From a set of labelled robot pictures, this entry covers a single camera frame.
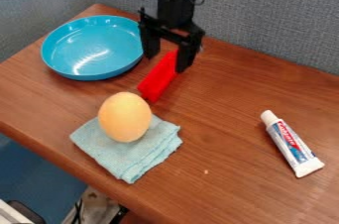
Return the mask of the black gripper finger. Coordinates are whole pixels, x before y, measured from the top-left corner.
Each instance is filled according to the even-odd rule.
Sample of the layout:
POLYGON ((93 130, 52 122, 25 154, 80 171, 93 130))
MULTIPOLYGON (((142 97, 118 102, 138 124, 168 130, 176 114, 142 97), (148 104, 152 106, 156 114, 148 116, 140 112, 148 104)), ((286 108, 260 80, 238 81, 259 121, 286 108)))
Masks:
POLYGON ((196 42, 182 42, 176 55, 176 71, 182 73, 194 63, 199 44, 196 42))
POLYGON ((147 58, 154 58, 160 52, 160 37, 158 33, 140 25, 140 40, 143 46, 143 53, 147 58))

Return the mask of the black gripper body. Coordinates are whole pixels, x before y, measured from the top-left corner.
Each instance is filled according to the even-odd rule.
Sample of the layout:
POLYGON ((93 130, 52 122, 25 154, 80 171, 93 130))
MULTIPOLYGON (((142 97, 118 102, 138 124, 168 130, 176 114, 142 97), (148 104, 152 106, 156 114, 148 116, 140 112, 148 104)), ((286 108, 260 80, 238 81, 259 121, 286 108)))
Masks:
POLYGON ((156 16, 139 9, 139 26, 154 30, 160 40, 178 46, 182 42, 196 42, 199 49, 206 31, 194 23, 196 0, 158 0, 156 16))

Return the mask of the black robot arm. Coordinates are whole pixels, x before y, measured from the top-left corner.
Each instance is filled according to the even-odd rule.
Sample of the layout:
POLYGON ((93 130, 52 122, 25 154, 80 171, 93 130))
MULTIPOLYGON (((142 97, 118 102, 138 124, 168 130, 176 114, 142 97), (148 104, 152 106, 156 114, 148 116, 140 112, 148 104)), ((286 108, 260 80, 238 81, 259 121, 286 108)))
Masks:
POLYGON ((143 53, 154 58, 160 52, 160 40, 179 46, 176 71, 183 72, 194 63, 206 31, 194 23, 196 0, 158 0, 156 17, 139 10, 139 31, 143 53))

